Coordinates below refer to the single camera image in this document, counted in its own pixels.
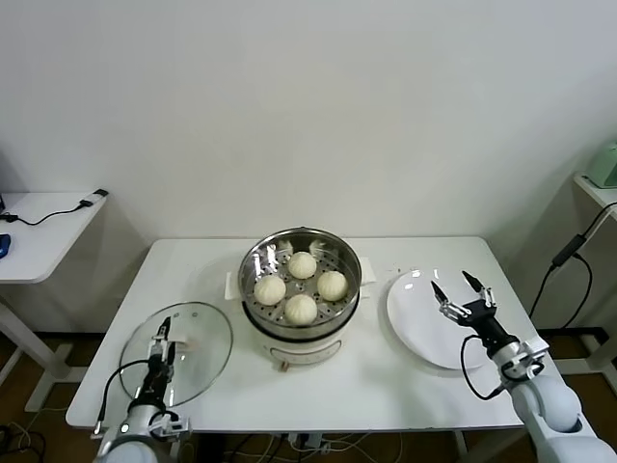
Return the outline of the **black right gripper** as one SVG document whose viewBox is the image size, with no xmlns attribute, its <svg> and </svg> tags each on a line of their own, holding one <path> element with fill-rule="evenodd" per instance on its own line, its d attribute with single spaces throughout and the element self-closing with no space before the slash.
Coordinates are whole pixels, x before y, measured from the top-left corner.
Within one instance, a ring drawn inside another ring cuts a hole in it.
<svg viewBox="0 0 617 463">
<path fill-rule="evenodd" d="M 462 274 L 470 287 L 480 296 L 463 307 L 452 302 L 441 287 L 431 282 L 434 297 L 439 304 L 439 312 L 451 320 L 459 320 L 459 324 L 471 328 L 481 339 L 487 351 L 499 351 L 512 342 L 512 336 L 505 331 L 496 319 L 496 299 L 493 290 L 484 286 L 476 277 L 463 270 Z"/>
</svg>

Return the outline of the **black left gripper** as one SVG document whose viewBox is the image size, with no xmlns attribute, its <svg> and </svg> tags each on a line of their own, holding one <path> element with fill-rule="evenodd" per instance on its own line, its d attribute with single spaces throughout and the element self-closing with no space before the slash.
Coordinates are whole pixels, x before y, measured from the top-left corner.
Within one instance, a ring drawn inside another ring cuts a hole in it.
<svg viewBox="0 0 617 463">
<path fill-rule="evenodd" d="M 167 316 L 151 339 L 148 372 L 136 400 L 138 403 L 163 404 L 168 384 L 174 375 L 176 342 L 169 340 L 171 318 Z"/>
</svg>

